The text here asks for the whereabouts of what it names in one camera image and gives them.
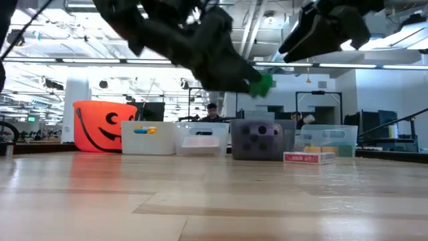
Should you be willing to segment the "clear plastic bin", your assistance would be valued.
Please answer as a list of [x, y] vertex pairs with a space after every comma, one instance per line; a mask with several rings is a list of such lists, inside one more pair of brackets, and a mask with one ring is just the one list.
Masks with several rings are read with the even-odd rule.
[[227, 153], [228, 123], [176, 123], [176, 148], [180, 156], [219, 156]]
[[350, 125], [304, 125], [297, 132], [294, 150], [303, 151], [304, 147], [338, 147], [339, 145], [357, 146], [358, 127]]

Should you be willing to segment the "dark green toy brick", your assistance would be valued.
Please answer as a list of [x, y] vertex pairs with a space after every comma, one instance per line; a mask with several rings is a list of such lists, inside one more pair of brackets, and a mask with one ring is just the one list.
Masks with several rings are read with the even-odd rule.
[[274, 80], [272, 75], [262, 74], [259, 81], [249, 83], [249, 94], [254, 98], [265, 98], [268, 95], [268, 92], [270, 91], [273, 83]]

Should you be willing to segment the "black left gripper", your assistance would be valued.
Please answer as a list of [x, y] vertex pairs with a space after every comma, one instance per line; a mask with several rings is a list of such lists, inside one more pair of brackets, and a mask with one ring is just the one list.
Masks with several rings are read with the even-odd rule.
[[249, 94], [249, 83], [261, 74], [243, 60], [231, 41], [233, 19], [221, 7], [212, 7], [203, 16], [195, 32], [195, 49], [202, 63], [192, 73], [208, 91], [232, 91]]

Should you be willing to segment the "purple foam die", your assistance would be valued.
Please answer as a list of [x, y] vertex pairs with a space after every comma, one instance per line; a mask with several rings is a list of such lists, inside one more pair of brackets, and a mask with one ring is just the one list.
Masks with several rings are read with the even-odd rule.
[[253, 121], [242, 124], [239, 134], [244, 151], [273, 151], [280, 137], [280, 127], [275, 123]]

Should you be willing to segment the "orange pumpkin bucket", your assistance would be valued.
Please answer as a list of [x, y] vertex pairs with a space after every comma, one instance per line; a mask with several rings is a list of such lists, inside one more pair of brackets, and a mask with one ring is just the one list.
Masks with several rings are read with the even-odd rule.
[[134, 120], [137, 107], [117, 102], [80, 100], [73, 103], [74, 144], [93, 153], [121, 153], [121, 123]]

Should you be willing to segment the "black left table frame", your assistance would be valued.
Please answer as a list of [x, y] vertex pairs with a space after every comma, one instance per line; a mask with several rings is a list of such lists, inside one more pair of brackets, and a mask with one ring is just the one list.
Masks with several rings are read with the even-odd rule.
[[61, 143], [0, 143], [0, 157], [11, 157], [13, 155], [25, 155], [34, 153], [56, 153], [78, 151], [74, 144]]

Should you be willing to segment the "white plastic bin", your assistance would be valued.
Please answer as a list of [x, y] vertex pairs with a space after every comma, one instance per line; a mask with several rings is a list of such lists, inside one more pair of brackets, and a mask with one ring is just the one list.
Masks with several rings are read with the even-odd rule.
[[[156, 127], [156, 134], [136, 134], [137, 126]], [[122, 121], [122, 153], [129, 155], [174, 155], [176, 124], [158, 121]]]

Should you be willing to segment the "ceiling light strip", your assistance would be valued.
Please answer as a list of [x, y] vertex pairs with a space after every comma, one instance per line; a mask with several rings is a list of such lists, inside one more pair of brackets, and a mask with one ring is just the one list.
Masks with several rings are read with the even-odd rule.
[[[6, 57], [4, 62], [34, 63], [34, 64], [134, 64], [151, 66], [173, 66], [170, 60], [151, 59], [108, 59], [108, 58], [24, 58]], [[383, 65], [383, 64], [333, 64], [333, 63], [284, 63], [284, 62], [250, 62], [256, 67], [277, 67], [277, 68], [337, 68], [337, 69], [374, 69], [374, 70], [418, 70], [428, 71], [428, 65]]]

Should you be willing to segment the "black table frame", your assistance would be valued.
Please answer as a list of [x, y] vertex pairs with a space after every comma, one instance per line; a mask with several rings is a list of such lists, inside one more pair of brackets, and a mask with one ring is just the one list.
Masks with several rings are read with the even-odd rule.
[[0, 143], [0, 157], [11, 157], [13, 155], [25, 155], [34, 153], [56, 153], [78, 151], [74, 144], [61, 143]]
[[367, 158], [367, 159], [383, 159], [383, 160], [389, 160], [389, 161], [428, 164], [428, 153], [375, 151], [375, 150], [357, 149], [355, 152], [355, 156]]

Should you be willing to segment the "dark smoky plastic bin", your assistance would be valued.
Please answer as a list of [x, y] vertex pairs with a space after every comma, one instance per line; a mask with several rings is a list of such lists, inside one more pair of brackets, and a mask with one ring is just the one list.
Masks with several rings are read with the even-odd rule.
[[[275, 123], [280, 127], [280, 137], [276, 141], [273, 151], [244, 151], [241, 147], [239, 128], [244, 123], [250, 122]], [[266, 119], [235, 119], [230, 122], [231, 153], [236, 160], [248, 161], [283, 161], [284, 152], [294, 152], [296, 136], [296, 122], [294, 120], [266, 120]]]

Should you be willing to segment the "black right table frame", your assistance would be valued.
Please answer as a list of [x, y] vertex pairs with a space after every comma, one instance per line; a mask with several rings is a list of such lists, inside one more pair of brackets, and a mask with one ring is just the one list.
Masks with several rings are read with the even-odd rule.
[[355, 156], [367, 158], [367, 159], [383, 159], [383, 160], [389, 160], [389, 161], [428, 164], [428, 153], [375, 151], [375, 150], [357, 149], [355, 152]]

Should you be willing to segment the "white cylinder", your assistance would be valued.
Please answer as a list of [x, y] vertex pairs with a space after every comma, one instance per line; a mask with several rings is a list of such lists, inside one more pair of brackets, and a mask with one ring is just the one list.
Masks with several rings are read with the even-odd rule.
[[74, 107], [79, 100], [90, 100], [92, 88], [88, 75], [69, 74], [66, 80], [61, 143], [74, 142]]

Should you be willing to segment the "black monitor screen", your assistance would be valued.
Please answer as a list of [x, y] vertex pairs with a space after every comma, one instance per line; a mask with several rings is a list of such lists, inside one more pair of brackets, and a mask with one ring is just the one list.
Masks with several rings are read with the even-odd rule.
[[136, 121], [164, 121], [164, 102], [128, 102], [129, 105], [137, 107]]

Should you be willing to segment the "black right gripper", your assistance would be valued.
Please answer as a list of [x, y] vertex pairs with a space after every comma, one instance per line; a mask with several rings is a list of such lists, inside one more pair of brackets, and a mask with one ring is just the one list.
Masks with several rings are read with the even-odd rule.
[[296, 26], [278, 51], [285, 54], [284, 62], [291, 63], [336, 52], [348, 40], [358, 50], [370, 39], [365, 15], [384, 8], [385, 0], [307, 2], [299, 11]]

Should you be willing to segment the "hanging round ceiling device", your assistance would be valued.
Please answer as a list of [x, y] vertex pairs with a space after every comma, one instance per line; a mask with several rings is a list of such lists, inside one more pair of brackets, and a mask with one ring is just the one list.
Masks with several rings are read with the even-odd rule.
[[22, 46], [25, 43], [25, 38], [20, 29], [12, 29], [7, 34], [6, 41], [12, 46]]

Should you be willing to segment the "black diagonal strut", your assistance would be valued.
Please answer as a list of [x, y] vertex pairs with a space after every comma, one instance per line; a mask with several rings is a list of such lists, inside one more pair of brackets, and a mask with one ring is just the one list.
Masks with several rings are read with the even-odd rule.
[[377, 126], [377, 127], [373, 128], [373, 129], [370, 129], [370, 130], [368, 130], [368, 131], [365, 131], [365, 132], [363, 132], [363, 133], [359, 134], [359, 135], [358, 135], [358, 137], [363, 137], [363, 136], [365, 136], [365, 135], [368, 135], [369, 133], [372, 133], [372, 132], [377, 131], [378, 129], [381, 129], [381, 128], [383, 128], [383, 127], [387, 127], [387, 126], [389, 126], [389, 125], [393, 125], [393, 124], [395, 124], [395, 123], [399, 123], [399, 122], [401, 122], [401, 121], [403, 121], [403, 120], [404, 120], [404, 121], [411, 121], [411, 119], [412, 119], [413, 117], [416, 117], [416, 116], [418, 116], [418, 115], [420, 115], [420, 114], [423, 114], [424, 112], [428, 112], [428, 108], [425, 108], [425, 109], [423, 109], [423, 110], [420, 110], [419, 112], [416, 112], [416, 113], [410, 114], [410, 115], [408, 115], [408, 116], [405, 116], [405, 117], [403, 117], [403, 118], [399, 118], [399, 119], [396, 119], [396, 120], [392, 120], [392, 121], [387, 122], [387, 123], [385, 123], [385, 124], [379, 125], [379, 126]]

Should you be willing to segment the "person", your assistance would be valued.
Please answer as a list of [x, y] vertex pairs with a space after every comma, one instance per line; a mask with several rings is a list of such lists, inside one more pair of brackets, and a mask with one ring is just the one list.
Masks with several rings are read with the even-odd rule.
[[203, 123], [223, 123], [224, 119], [217, 114], [217, 105], [209, 103], [207, 105], [207, 116], [199, 121]]
[[293, 112], [291, 118], [296, 122], [296, 129], [301, 130], [304, 125], [313, 123], [316, 119], [313, 115], [302, 116], [301, 112]]

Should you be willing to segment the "card deck red circle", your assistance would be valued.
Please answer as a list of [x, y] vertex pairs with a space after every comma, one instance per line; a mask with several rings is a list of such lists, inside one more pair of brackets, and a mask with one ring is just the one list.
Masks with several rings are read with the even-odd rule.
[[311, 165], [325, 165], [335, 162], [334, 153], [304, 153], [304, 152], [284, 152], [284, 163], [300, 163]]

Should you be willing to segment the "desk with monitors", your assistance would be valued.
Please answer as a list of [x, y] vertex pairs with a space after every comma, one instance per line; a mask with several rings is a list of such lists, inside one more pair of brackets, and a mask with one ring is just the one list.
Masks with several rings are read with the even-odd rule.
[[[378, 110], [377, 112], [369, 112], [362, 110], [356, 114], [346, 115], [344, 117], [344, 124], [357, 126], [358, 134], [361, 134], [396, 119], [399, 118], [395, 111]], [[409, 134], [401, 134], [399, 132], [398, 139], [390, 139], [388, 127], [383, 127], [363, 137], [357, 137], [357, 147], [361, 149], [379, 149], [381, 151], [418, 153], [419, 142], [415, 131], [415, 117], [411, 121], [405, 122], [410, 124]]]

